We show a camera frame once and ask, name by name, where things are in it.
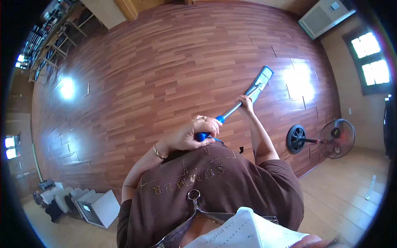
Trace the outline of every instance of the electric fan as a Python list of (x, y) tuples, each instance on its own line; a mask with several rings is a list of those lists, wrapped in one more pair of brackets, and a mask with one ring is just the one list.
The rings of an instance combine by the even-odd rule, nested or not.
[(304, 128), (294, 125), (287, 134), (287, 148), (297, 154), (306, 142), (318, 144), (320, 152), (329, 158), (341, 158), (353, 147), (356, 131), (353, 125), (345, 119), (336, 119), (321, 130), (317, 140), (307, 139)]

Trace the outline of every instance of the hand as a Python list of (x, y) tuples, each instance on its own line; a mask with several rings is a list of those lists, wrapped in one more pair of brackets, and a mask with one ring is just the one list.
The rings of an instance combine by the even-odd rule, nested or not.
[(249, 116), (254, 114), (254, 108), (252, 106), (252, 99), (246, 95), (240, 95), (237, 97), (236, 102), (241, 101), (243, 104), (238, 108), (242, 115)]
[(176, 150), (193, 150), (208, 144), (215, 143), (213, 138), (206, 138), (202, 142), (195, 140), (195, 134), (199, 132), (211, 133), (212, 137), (219, 134), (219, 127), (222, 123), (215, 118), (207, 117), (206, 121), (201, 119), (201, 115), (195, 117), (178, 130), (160, 139), (156, 148), (163, 156), (168, 156)]

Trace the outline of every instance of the metal ring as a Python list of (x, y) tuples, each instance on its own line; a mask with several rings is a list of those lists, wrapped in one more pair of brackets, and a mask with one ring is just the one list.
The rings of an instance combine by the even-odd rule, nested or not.
[[(191, 193), (194, 192), (194, 191), (197, 191), (197, 192), (198, 192), (198, 196), (197, 196), (196, 198), (192, 198), (192, 197), (191, 197)], [(188, 198), (189, 200), (197, 200), (199, 197), (200, 197), (200, 191), (198, 191), (197, 189), (189, 190), (189, 192), (187, 193), (187, 198)]]

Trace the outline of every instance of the mop handle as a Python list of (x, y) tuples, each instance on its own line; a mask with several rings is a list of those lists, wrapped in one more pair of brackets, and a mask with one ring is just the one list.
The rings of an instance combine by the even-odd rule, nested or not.
[[(254, 89), (253, 91), (251, 91), (247, 97), (251, 97), (257, 90), (259, 89), (259, 87), (257, 87), (256, 89)], [(243, 103), (241, 101), (239, 101), (238, 103), (236, 103), (231, 109), (229, 109), (228, 111), (226, 111), (225, 113), (223, 113), (222, 115), (218, 116), (216, 119), (219, 120), (221, 123), (225, 122), (225, 119), (228, 118), (229, 116), (231, 116), (231, 114), (234, 113), (234, 111), (236, 111)], [(211, 133), (196, 133), (195, 135), (195, 140), (201, 142), (203, 140), (205, 140), (206, 138), (208, 138), (211, 135)]]

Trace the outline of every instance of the zipper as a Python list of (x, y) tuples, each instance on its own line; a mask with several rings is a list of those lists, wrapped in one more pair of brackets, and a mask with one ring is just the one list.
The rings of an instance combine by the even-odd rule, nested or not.
[[(158, 245), (161, 244), (161, 242), (164, 241), (164, 239), (166, 239), (167, 237), (169, 237), (173, 232), (175, 232), (176, 230), (178, 230), (179, 228), (181, 228), (182, 226), (184, 226), (186, 223), (188, 223), (191, 219), (193, 219), (193, 217), (196, 215), (197, 211), (204, 213), (204, 214), (208, 214), (208, 215), (213, 215), (213, 214), (222, 214), (222, 215), (236, 215), (236, 213), (222, 213), (222, 212), (206, 212), (204, 210), (202, 210), (199, 206), (199, 204), (197, 203), (197, 199), (200, 197), (200, 191), (198, 191), (197, 189), (192, 189), (189, 190), (189, 192), (187, 193), (187, 198), (189, 200), (193, 201), (193, 206), (194, 206), (194, 210), (193, 210), (193, 215), (188, 218), (185, 222), (183, 222), (182, 224), (180, 224), (178, 227), (176, 227), (174, 230), (172, 230), (171, 232), (169, 232), (166, 236), (164, 236), (159, 242), (157, 242), (155, 245), (151, 246), (150, 248), (154, 248), (157, 247)], [(262, 218), (276, 218), (276, 216), (274, 215), (265, 215), (265, 216), (261, 216)]]

